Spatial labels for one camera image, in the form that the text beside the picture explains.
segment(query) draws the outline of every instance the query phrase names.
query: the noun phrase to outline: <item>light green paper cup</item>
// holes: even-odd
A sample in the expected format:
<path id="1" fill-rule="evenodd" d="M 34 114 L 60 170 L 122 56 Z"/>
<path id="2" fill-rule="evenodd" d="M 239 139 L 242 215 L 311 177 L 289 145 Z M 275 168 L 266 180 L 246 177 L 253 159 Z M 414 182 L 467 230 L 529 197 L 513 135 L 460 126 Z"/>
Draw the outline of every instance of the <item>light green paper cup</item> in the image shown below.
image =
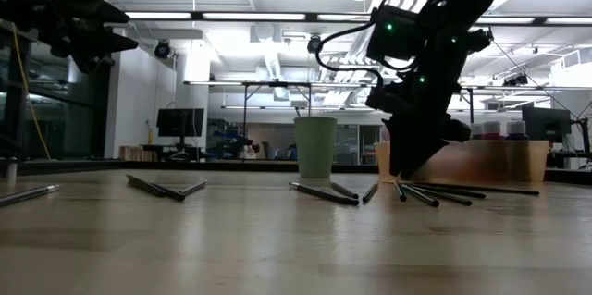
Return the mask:
<path id="1" fill-rule="evenodd" d="M 298 170 L 301 178 L 330 178 L 337 120 L 331 117 L 294 118 Z"/>

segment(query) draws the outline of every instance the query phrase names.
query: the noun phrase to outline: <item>bottle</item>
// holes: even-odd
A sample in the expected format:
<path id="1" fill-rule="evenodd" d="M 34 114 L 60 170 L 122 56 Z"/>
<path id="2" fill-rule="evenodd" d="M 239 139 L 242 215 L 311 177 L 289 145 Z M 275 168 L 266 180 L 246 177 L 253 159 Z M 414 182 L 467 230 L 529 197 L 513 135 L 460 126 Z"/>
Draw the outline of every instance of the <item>bottle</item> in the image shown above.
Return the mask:
<path id="1" fill-rule="evenodd" d="M 490 121 L 483 123 L 483 140 L 503 140 L 501 135 L 501 124 L 498 121 Z"/>
<path id="2" fill-rule="evenodd" d="M 483 124 L 471 124 L 471 139 L 481 140 L 483 135 Z"/>
<path id="3" fill-rule="evenodd" d="M 508 124 L 506 124 L 506 132 L 508 133 L 506 140 L 528 140 L 528 136 L 526 135 L 526 122 L 523 120 L 513 120 L 508 122 Z"/>

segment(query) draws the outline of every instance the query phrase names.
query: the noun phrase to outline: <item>white wall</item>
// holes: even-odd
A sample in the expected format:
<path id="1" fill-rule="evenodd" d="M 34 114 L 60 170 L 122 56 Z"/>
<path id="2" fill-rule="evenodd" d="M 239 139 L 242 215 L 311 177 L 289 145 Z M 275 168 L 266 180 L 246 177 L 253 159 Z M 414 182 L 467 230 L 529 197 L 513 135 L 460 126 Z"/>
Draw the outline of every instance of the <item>white wall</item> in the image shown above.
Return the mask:
<path id="1" fill-rule="evenodd" d="M 159 108 L 174 100 L 176 73 L 138 48 L 114 54 L 105 135 L 105 157 L 118 157 L 119 146 L 148 143 L 148 126 Z M 169 143 L 157 138 L 156 143 Z"/>

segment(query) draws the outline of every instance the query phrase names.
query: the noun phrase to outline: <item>computer monitor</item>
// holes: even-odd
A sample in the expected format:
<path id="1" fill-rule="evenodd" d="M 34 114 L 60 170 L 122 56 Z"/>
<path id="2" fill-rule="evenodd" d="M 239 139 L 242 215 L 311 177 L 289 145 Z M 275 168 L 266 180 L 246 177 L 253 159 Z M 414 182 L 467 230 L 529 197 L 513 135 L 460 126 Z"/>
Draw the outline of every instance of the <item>computer monitor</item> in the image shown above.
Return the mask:
<path id="1" fill-rule="evenodd" d="M 201 137 L 204 122 L 203 109 L 159 109 L 156 126 L 159 137 Z"/>
<path id="2" fill-rule="evenodd" d="M 523 107 L 522 120 L 530 140 L 563 142 L 563 135 L 572 133 L 568 110 Z"/>

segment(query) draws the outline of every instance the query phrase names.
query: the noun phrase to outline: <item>table surface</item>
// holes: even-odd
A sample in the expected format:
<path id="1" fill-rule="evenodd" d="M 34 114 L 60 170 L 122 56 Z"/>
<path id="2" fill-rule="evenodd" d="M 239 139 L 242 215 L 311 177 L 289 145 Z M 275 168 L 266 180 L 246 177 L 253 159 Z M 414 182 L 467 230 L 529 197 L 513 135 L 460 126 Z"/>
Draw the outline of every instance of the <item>table surface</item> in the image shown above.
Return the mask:
<path id="1" fill-rule="evenodd" d="M 183 188 L 185 203 L 126 183 Z M 472 207 L 291 191 L 297 174 L 112 170 L 19 178 L 59 192 L 0 209 L 0 293 L 590 294 L 592 190 L 537 186 Z M 371 175 L 336 175 L 363 193 Z M 0 184 L 0 194 L 6 185 Z"/>

